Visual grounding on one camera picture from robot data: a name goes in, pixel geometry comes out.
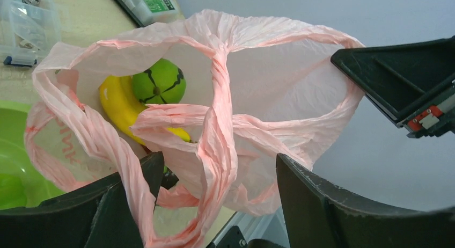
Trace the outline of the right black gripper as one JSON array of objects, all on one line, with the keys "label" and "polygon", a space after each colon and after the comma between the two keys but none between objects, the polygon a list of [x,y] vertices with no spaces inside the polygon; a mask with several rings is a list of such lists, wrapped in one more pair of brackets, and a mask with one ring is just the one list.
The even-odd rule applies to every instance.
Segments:
[{"label": "right black gripper", "polygon": [[454,132],[454,37],[340,49],[331,63],[407,137]]}]

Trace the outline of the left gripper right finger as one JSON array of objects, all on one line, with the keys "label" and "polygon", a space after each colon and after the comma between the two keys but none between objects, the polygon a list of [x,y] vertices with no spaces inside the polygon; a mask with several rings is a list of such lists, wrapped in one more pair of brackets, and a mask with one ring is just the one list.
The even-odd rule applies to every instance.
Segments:
[{"label": "left gripper right finger", "polygon": [[285,154],[277,184],[291,247],[454,247],[454,208],[417,211],[373,201]]}]

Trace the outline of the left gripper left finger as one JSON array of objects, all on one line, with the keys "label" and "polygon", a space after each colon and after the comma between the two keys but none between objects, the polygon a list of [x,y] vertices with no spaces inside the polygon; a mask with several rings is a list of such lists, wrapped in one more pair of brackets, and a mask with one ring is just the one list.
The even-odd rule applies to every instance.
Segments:
[{"label": "left gripper left finger", "polygon": [[118,173],[37,207],[1,211],[1,247],[142,247]]}]

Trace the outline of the yellow fake banana bunch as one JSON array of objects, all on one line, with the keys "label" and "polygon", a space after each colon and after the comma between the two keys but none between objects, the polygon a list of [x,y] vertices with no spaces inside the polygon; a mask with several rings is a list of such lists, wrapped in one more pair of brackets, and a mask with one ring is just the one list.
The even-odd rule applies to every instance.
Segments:
[{"label": "yellow fake banana bunch", "polygon": [[111,122],[141,145],[144,141],[134,136],[130,127],[148,104],[141,104],[132,91],[132,76],[109,76],[99,86],[101,105]]}]

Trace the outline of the pink plastic bag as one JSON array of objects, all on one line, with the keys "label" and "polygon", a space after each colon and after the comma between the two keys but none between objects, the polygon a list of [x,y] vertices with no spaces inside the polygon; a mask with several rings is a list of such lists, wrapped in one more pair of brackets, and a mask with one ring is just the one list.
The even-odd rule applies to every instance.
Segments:
[{"label": "pink plastic bag", "polygon": [[[363,92],[330,58],[360,46],[326,26],[214,10],[87,48],[57,43],[32,73],[40,101],[25,148],[66,192],[118,172],[145,247],[201,247],[222,207],[278,210],[277,154],[312,169],[339,137]],[[181,68],[189,91],[179,104],[150,105],[131,125],[179,178],[152,194],[130,143],[89,100],[108,76],[143,72],[162,57]]]}]

